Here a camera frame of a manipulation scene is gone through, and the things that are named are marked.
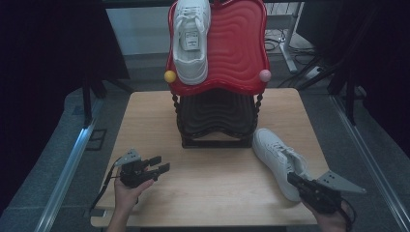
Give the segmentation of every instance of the wooden table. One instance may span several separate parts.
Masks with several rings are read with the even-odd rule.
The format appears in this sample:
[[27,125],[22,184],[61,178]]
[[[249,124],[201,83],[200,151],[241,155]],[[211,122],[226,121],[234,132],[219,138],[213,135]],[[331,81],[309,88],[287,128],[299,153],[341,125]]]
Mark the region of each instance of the wooden table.
[[[302,203],[288,201],[273,173],[248,149],[183,149],[176,113],[167,91],[133,93],[112,152],[111,164],[130,148],[144,160],[162,156],[169,172],[139,197],[128,226],[256,226],[316,223]],[[305,156],[313,178],[328,171],[299,93],[267,89],[259,112],[259,128],[275,132]],[[110,182],[91,217],[106,227],[114,209]]]

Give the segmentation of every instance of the shoe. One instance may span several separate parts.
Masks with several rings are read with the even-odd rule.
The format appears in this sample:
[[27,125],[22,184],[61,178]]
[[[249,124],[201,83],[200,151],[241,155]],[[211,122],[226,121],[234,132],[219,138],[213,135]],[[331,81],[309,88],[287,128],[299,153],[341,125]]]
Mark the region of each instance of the shoe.
[[287,182],[287,174],[297,175],[311,180],[308,164],[304,157],[286,146],[279,137],[268,129],[259,129],[253,135],[254,153],[274,173],[283,195],[291,201],[301,201],[298,190]]
[[207,34],[210,24],[208,0],[178,0],[172,56],[178,77],[185,84],[199,84],[208,75]]

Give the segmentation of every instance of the hand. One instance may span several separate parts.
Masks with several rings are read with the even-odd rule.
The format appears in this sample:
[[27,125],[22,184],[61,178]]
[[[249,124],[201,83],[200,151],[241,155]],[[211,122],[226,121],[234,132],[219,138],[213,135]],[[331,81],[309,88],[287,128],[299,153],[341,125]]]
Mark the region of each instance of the hand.
[[[120,173],[121,167],[118,168],[117,176],[120,176]],[[130,213],[142,191],[150,187],[152,184],[154,184],[154,180],[146,181],[137,188],[129,188],[124,185],[120,178],[116,178],[114,182],[115,209]]]
[[[346,220],[339,212],[332,215],[319,214],[307,202],[302,201],[302,203],[313,213],[323,232],[346,232]],[[344,201],[341,202],[341,209],[344,212],[348,211],[348,206]]]
[[[118,168],[117,176],[120,176],[120,173],[121,167]],[[127,220],[138,196],[152,184],[154,184],[154,180],[146,181],[137,188],[129,188],[124,185],[120,178],[115,179],[115,210],[106,232],[126,231]]]

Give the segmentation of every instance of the white wall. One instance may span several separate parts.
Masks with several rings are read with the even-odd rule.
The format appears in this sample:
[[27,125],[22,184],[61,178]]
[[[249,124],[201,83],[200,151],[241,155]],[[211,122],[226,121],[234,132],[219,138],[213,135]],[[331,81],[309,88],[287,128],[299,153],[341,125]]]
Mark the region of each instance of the white wall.
[[169,7],[107,9],[123,55],[169,52]]

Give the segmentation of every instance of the pink ball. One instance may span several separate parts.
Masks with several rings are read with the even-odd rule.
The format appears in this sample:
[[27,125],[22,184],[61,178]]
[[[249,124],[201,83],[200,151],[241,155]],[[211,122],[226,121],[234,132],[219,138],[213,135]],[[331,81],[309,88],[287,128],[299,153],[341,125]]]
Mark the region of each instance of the pink ball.
[[271,80],[272,74],[269,70],[263,70],[259,73],[259,78],[263,82],[268,82]]

